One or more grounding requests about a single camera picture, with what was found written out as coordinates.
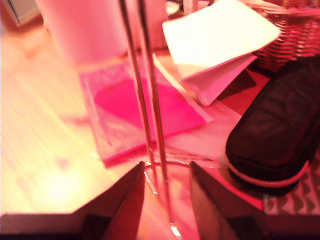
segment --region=wooden floor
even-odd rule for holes
[[[238,96],[242,104],[233,95],[221,101],[243,114],[266,81]],[[77,73],[43,27],[1,37],[1,93],[1,214],[72,212],[135,165],[104,168]],[[146,196],[154,198],[148,188]],[[162,239],[172,239],[159,209],[144,205],[138,239],[146,239],[150,221],[168,230]]]

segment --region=black object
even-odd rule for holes
[[[202,240],[320,239],[320,216],[266,215],[227,190],[193,161],[190,193]]]
[[[135,240],[144,201],[144,162],[71,214],[5,214],[2,240]]]
[[[267,193],[270,196],[273,197],[283,197],[286,194],[288,194],[289,192],[293,191],[295,189],[295,187],[298,185],[298,181],[288,185],[288,186],[283,186],[283,187],[264,187],[264,186],[259,186],[259,185],[255,185],[255,184],[251,184],[245,180],[243,180],[242,178],[238,177],[237,175],[235,175],[230,169],[229,169],[229,174],[230,177],[237,183],[242,184],[243,186],[246,187],[246,189],[248,191],[254,191],[257,193]]]
[[[262,187],[296,183],[319,145],[320,56],[290,61],[267,83],[230,133],[230,170]]]

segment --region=patterned rug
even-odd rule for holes
[[[297,186],[282,197],[264,196],[269,215],[320,215],[320,148]]]

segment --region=wicker basket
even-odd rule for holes
[[[277,40],[257,52],[258,65],[273,72],[289,60],[320,54],[320,0],[246,0],[281,30]]]

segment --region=paper towel roll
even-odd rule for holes
[[[118,0],[36,0],[49,31],[68,62],[96,64],[127,51]],[[136,0],[127,0],[131,29],[140,46]],[[146,0],[151,44],[166,45],[162,23],[168,19],[165,0]]]

